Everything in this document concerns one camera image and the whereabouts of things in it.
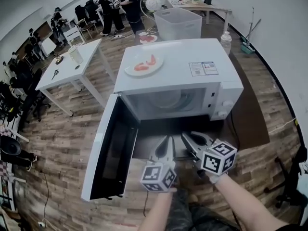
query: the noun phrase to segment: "water bottle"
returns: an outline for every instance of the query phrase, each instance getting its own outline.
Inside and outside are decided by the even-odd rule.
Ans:
[[[232,38],[231,38],[230,32],[224,32],[224,34],[221,35],[220,37],[220,43],[222,47],[225,49],[227,55],[230,54],[231,42],[232,42]]]

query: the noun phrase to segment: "cable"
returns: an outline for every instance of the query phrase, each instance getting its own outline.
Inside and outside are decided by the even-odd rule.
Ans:
[[[46,218],[44,218],[43,220],[42,220],[42,222],[45,220],[45,227],[46,227],[46,221],[48,221]],[[51,224],[51,222],[49,222],[49,224],[50,224],[50,226],[54,229],[54,230],[56,230],[57,231],[57,229]]]
[[[146,208],[146,202],[148,202],[148,197],[149,197],[149,191],[147,191],[147,193],[146,193],[146,198],[145,198],[145,202],[144,202],[144,208],[143,208],[143,215],[144,215],[144,217],[146,217],[146,215],[145,215],[145,208]]]
[[[294,119],[292,119],[291,121],[286,122],[286,123],[285,123],[284,125],[282,125],[281,127],[275,128],[274,130],[272,130],[271,132],[269,132],[269,134],[271,134],[271,133],[273,133],[273,132],[275,132],[275,131],[277,131],[277,130],[279,130],[279,129],[284,128],[286,125],[288,125],[289,123],[291,123],[291,122],[293,122],[293,121],[295,121],[295,120],[296,120],[296,117],[295,117]]]
[[[47,202],[48,202],[48,199],[49,199],[49,188],[48,188],[48,183],[47,183],[46,175],[45,175],[45,173],[43,171],[42,171],[42,173],[45,176],[45,181],[46,181],[46,186],[47,186],[47,200],[46,200],[46,203],[45,203],[45,206],[44,206],[44,219],[43,219],[43,220],[46,220],[46,205],[47,205]]]
[[[232,113],[232,110],[231,110],[230,114],[231,114],[232,127],[233,127],[233,130],[234,130],[236,139],[237,139],[237,149],[240,150],[241,143],[240,143],[239,135],[237,134],[237,131],[236,131],[236,129],[235,129],[235,125],[234,125],[234,121],[233,121],[233,113]]]
[[[237,226],[239,226],[240,230],[242,231],[242,227],[241,227],[240,222],[239,222],[239,220],[237,219],[237,217],[236,217],[234,211],[232,211],[232,214],[233,214],[233,217],[234,217],[234,220],[235,220]]]

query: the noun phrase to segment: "black pants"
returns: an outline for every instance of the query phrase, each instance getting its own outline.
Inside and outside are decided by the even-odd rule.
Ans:
[[[120,10],[111,10],[110,14],[104,14],[104,34],[109,34],[111,32],[112,21],[115,24],[117,30],[124,28],[122,18],[120,16]]]
[[[123,9],[126,12],[128,23],[130,24],[131,29],[136,35],[137,31],[144,30],[144,25],[140,16],[140,7],[138,2],[123,6]]]
[[[21,150],[21,153],[17,156],[13,156],[13,155],[9,155],[4,152],[1,152],[1,160],[3,162],[15,164],[15,165],[22,166],[22,167],[30,167],[31,162],[25,159],[29,159],[30,161],[33,161],[34,154],[28,153],[24,150]]]

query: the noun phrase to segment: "sticker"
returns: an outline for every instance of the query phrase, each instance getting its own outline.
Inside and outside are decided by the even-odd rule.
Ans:
[[[103,139],[103,134],[102,133],[97,133],[95,135],[95,139],[94,139],[94,142],[101,142]]]
[[[202,62],[206,75],[218,75],[214,62]]]
[[[202,63],[189,63],[192,76],[204,76],[205,72],[202,67]]]

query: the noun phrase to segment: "microwave door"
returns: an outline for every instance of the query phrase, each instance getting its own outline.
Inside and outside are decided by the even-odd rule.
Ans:
[[[118,94],[111,94],[90,153],[82,199],[110,199],[124,193],[137,133],[137,120]]]

